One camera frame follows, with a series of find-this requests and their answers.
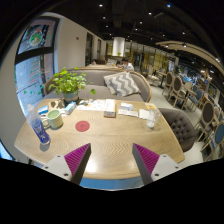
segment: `dining chair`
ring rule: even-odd
[[[162,95],[163,95],[165,89],[168,89],[168,90],[171,89],[172,83],[173,83],[173,75],[170,72],[168,72],[167,76],[166,76],[166,84],[165,84],[164,90],[162,92]]]
[[[196,93],[197,90],[198,90],[198,87],[197,87],[196,85],[194,85],[194,86],[192,87],[192,90]]]
[[[175,99],[175,102],[173,104],[173,107],[175,107],[176,105],[176,102],[177,100],[183,100],[184,103],[181,107],[181,109],[183,109],[185,103],[186,103],[186,98],[185,98],[185,95],[181,92],[181,88],[182,88],[182,81],[181,81],[181,78],[180,77],[175,77],[174,79],[174,82],[173,82],[173,89],[171,90],[170,92],[170,96],[169,96],[169,99],[168,101],[170,100],[171,96],[174,96],[176,99]]]
[[[212,102],[207,101],[202,108],[201,117],[200,117],[199,121],[197,122],[197,124],[195,125],[195,131],[197,131],[198,128],[200,128],[202,131],[201,135],[198,137],[196,142],[198,142],[200,140],[200,138],[202,137],[203,134],[209,135],[211,133],[211,131],[213,129],[211,127],[211,123],[214,118],[214,113],[215,113],[214,106],[213,106]]]
[[[196,131],[187,115],[179,110],[159,108],[169,124],[183,152],[190,150],[196,140]]]
[[[204,162],[208,161],[208,159],[212,156],[214,153],[215,149],[223,142],[224,140],[224,121],[221,121],[213,135],[211,135],[210,140],[208,141],[207,144],[205,144],[201,152],[209,145],[211,148],[211,153],[208,155],[208,157],[205,159]]]
[[[195,110],[196,110],[196,107],[197,106],[199,107],[201,105],[201,103],[202,103],[204,91],[202,89],[198,89],[196,94],[197,95],[195,97],[193,97],[192,95],[190,95],[188,97],[188,99],[191,101],[190,108],[193,109],[193,107],[195,106]]]

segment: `green plant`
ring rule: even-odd
[[[85,89],[86,86],[86,74],[82,73],[77,75],[77,73],[68,72],[64,67],[60,72],[54,74],[55,84],[51,84],[48,88],[50,90],[52,87],[55,87],[55,92],[59,95],[59,92],[64,94],[74,93],[77,94],[79,89]],[[95,89],[90,91],[93,95],[96,94]]]

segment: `green cup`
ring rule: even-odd
[[[44,128],[60,128],[63,125],[63,119],[59,110],[52,110],[47,114],[47,119],[43,121]]]

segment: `window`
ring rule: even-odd
[[[24,115],[27,105],[37,106],[44,85],[54,74],[54,39],[59,19],[40,17],[23,34],[15,59],[15,86]]]

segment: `patterned cushion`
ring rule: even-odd
[[[126,72],[120,72],[120,73],[116,73],[114,75],[107,75],[107,76],[104,76],[104,80],[105,80],[105,83],[107,85],[107,88],[110,90],[110,93],[112,95],[116,95],[116,90],[113,88],[110,80],[113,78],[113,77],[116,77],[116,76],[119,76],[119,75],[125,75]]]
[[[133,93],[139,93],[140,90],[131,75],[119,75],[110,80],[112,86],[117,92],[117,96],[128,96]]]

